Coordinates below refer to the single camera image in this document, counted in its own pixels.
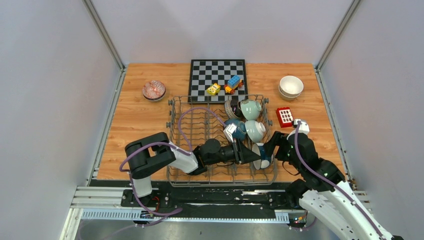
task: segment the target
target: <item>blue toy block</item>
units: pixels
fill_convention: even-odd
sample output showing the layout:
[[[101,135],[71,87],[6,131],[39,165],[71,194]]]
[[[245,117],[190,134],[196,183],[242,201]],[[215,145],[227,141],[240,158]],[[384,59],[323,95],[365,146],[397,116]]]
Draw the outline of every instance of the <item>blue toy block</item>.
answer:
[[[239,85],[239,83],[240,83],[240,77],[235,75],[230,80],[228,80],[227,85],[231,89],[235,89],[237,87],[237,85]]]

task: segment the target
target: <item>dish rack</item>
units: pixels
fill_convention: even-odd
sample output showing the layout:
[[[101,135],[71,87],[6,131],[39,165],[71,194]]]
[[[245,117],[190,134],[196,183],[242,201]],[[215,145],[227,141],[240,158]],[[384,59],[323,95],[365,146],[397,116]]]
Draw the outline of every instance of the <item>dish rack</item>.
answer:
[[[266,104],[268,99],[263,95],[249,94],[245,95],[250,100],[255,100],[262,106],[262,111],[257,119],[265,126],[266,132],[262,139],[262,143],[267,142],[272,133],[270,126],[273,122],[268,119],[268,111]],[[183,138],[178,128],[178,120],[182,113],[195,108],[204,107],[212,110],[223,121],[228,119],[224,110],[224,102],[216,104],[205,101],[204,103],[191,103],[189,98],[191,96],[175,96],[168,101],[170,105],[170,122],[166,126],[170,128],[169,140],[180,148],[189,151],[189,145]],[[224,135],[223,126],[218,119],[209,111],[204,109],[195,109],[188,112],[181,120],[181,130],[191,142],[192,148],[202,145],[206,140],[214,138],[221,143],[221,146],[229,144]],[[243,142],[246,147],[252,149],[252,141],[246,137]],[[265,169],[257,170],[253,163],[249,164],[226,164],[217,163],[207,166],[207,171],[197,175],[191,176],[178,168],[168,166],[166,169],[166,177],[170,184],[174,187],[219,187],[219,186],[246,186],[246,185],[269,185],[272,184],[277,178],[278,168],[277,161],[272,161],[271,165]]]

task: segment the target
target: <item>chessboard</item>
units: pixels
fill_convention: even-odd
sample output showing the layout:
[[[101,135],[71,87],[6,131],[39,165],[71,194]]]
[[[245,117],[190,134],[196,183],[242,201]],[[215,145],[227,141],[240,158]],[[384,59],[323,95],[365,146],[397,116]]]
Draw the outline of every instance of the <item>chessboard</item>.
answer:
[[[234,94],[225,92],[224,85],[233,76],[238,75],[243,86],[235,89]],[[206,92],[213,84],[220,85],[216,95]],[[247,98],[248,83],[246,78],[246,63],[244,59],[194,59],[191,60],[190,81],[188,85],[188,101],[190,103],[223,103],[229,98],[239,101]]]

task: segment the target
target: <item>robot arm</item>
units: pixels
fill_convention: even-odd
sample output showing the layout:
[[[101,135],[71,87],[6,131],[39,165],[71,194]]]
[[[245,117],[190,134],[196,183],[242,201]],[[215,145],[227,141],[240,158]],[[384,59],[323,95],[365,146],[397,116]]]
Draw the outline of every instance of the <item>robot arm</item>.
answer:
[[[152,146],[154,156],[150,155],[148,148],[140,151],[140,148],[161,142],[167,145]],[[164,132],[133,141],[125,147],[127,157],[136,151],[140,152],[128,160],[128,165],[139,198],[152,193],[151,175],[166,166],[178,168],[189,175],[199,175],[208,170],[208,165],[228,161],[247,164],[261,159],[261,156],[245,147],[237,139],[233,139],[227,146],[221,146],[218,140],[211,138],[203,145],[197,146],[193,152],[187,152],[170,142]]]
[[[307,136],[308,124],[302,120],[300,122],[297,143],[295,143],[295,131],[292,131],[290,134],[275,132],[271,140],[264,144],[266,154],[269,156],[274,152],[275,147],[279,146],[276,158],[294,166],[304,179],[304,181],[301,179],[294,181],[287,188],[288,202],[311,212],[340,239],[401,240],[401,237],[393,236],[386,231],[370,215],[334,163],[318,157],[313,141]],[[296,148],[308,167],[300,159]],[[318,193],[326,197],[337,211],[323,201]]]

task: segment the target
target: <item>red lego block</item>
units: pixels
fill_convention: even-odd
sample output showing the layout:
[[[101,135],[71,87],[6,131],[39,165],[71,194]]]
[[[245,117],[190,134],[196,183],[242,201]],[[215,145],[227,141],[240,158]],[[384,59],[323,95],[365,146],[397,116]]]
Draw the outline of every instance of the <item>red lego block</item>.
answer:
[[[279,126],[281,128],[288,128],[292,126],[292,122],[294,120],[292,111],[290,110],[290,107],[280,107],[277,108],[277,118],[279,122]]]

